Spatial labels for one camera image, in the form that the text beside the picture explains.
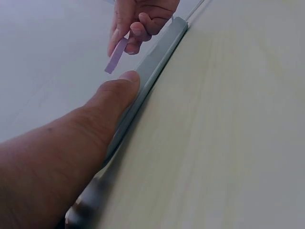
skin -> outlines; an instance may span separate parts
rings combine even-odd
[[[116,0],[108,45],[111,56],[118,42],[130,31],[125,52],[134,55],[142,42],[157,35],[177,10],[180,0]]]
[[[140,79],[126,72],[82,107],[0,144],[0,228],[52,229],[98,172]]]

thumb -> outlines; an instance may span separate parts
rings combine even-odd
[[[126,72],[118,80],[103,83],[84,106],[92,111],[90,129],[103,143],[110,143],[119,118],[134,101],[139,87],[138,73]]]
[[[111,56],[118,42],[129,32],[135,11],[134,0],[116,0],[108,45],[108,56]]]

table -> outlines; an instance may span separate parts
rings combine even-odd
[[[206,4],[99,179],[91,228],[304,227],[305,2]]]

cable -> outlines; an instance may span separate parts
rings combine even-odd
[[[201,4],[204,2],[205,0],[200,0],[198,2],[198,4],[192,9],[192,11],[189,13],[189,15],[187,15],[187,17],[185,18],[185,20],[189,20],[189,18],[192,16],[192,14],[201,6]]]

purple paper strip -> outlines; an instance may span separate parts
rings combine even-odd
[[[111,74],[114,71],[115,67],[118,65],[118,62],[126,48],[127,43],[128,43],[128,40],[124,37],[119,41],[119,43],[115,47],[115,49],[110,57],[109,63],[107,64],[107,66],[105,68],[105,72]]]

